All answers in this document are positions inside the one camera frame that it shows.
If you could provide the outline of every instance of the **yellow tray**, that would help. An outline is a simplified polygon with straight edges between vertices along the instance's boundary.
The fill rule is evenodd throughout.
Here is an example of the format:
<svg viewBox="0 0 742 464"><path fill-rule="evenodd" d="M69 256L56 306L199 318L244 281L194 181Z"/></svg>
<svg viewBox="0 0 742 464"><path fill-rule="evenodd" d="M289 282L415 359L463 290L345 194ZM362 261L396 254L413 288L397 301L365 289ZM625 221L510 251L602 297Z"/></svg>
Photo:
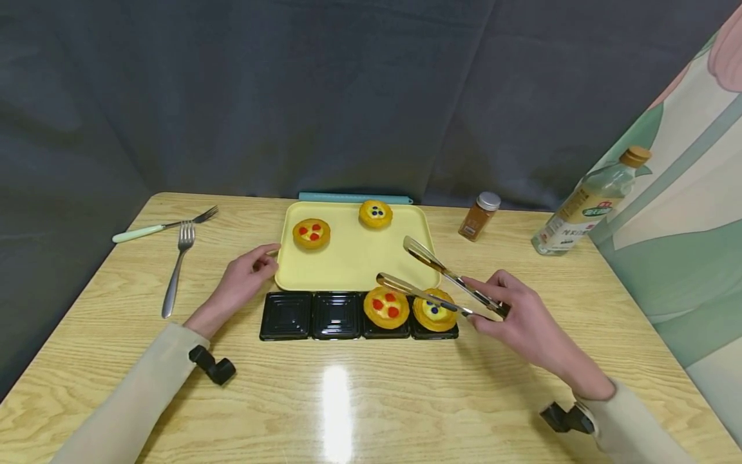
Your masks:
<svg viewBox="0 0 742 464"><path fill-rule="evenodd" d="M360 203L300 201L286 210L276 284L284 290L367 291L376 287L376 274L387 272L421 289L437 287L441 276L402 248L409 235L433 251L425 213L417 206L390 205L392 223L371 230L358 220ZM292 230L300 220L317 218L332 233L323 249L309 251L294 243Z"/></svg>

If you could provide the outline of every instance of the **black square plate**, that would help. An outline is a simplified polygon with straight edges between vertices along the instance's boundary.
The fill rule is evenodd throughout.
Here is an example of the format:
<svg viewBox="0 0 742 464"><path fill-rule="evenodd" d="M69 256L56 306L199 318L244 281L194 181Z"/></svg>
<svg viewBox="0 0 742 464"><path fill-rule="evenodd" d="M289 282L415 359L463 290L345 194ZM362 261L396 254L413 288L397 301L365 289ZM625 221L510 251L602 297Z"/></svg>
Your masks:
<svg viewBox="0 0 742 464"><path fill-rule="evenodd" d="M312 337L317 340L361 336L361 299L354 292L317 292L312 300Z"/></svg>
<svg viewBox="0 0 742 464"><path fill-rule="evenodd" d="M432 330L428 330L425 327L422 327L422 324L418 322L417 318L415 317L415 313L410 311L410 318L408 319L408 322L410 323L410 331L413 334L413 338L415 340L449 340L449 339L457 339L459 337L459 325L454 325L451 329L446 330L445 332L433 332Z"/></svg>
<svg viewBox="0 0 742 464"><path fill-rule="evenodd" d="M371 322L371 319L366 316L363 311L363 301L366 298L368 292L360 294L361 299L361 312L363 313L362 319L364 320L364 338L366 339L406 339L410 336L410 319L412 318L412 311L410 311L410 317L396 329L382 329L378 325Z"/></svg>
<svg viewBox="0 0 742 464"><path fill-rule="evenodd" d="M261 340L301 340L309 338L312 294L310 292L273 292L263 306Z"/></svg>

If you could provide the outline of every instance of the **hand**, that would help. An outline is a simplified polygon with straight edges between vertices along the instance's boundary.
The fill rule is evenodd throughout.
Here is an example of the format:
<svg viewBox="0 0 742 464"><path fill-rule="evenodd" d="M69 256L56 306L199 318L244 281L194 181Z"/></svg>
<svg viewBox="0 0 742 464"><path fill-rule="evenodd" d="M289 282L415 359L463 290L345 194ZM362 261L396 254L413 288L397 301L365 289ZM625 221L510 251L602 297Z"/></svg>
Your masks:
<svg viewBox="0 0 742 464"><path fill-rule="evenodd" d="M280 244L260 245L229 263L217 289L183 326L205 339L214 336L278 271L278 263L268 253L279 248Z"/></svg>
<svg viewBox="0 0 742 464"><path fill-rule="evenodd" d="M493 300L510 305L504 321L468 316L477 332L500 340L526 361L561 378L585 399L605 400L614 395L613 383L562 330L539 294L529 286L504 270L495 272L487 283L468 277L464 277L464 282Z"/></svg>

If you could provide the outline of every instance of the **jar lid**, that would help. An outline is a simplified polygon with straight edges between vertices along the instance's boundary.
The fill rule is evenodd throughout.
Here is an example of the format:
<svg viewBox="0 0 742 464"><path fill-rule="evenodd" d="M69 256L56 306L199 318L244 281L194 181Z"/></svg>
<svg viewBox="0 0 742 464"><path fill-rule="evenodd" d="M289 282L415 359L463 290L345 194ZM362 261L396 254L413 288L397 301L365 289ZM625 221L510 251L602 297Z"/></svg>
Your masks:
<svg viewBox="0 0 742 464"><path fill-rule="evenodd" d="M500 207L500 202L500 196L492 192L482 192L476 199L476 204L487 211L497 211Z"/></svg>

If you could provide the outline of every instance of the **beige sleeve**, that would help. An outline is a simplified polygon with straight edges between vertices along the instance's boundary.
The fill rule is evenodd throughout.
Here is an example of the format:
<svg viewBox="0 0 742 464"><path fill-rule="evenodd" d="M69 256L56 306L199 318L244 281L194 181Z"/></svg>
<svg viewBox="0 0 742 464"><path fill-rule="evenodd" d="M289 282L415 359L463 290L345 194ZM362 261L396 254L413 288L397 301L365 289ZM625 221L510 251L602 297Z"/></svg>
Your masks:
<svg viewBox="0 0 742 464"><path fill-rule="evenodd" d="M188 358L209 341L169 324L116 390L59 449L52 464L133 464L160 414L195 364Z"/></svg>
<svg viewBox="0 0 742 464"><path fill-rule="evenodd" d="M575 395L577 406L595 426L598 448L616 464L693 464L695 461L651 415L644 404L620 382L608 401Z"/></svg>

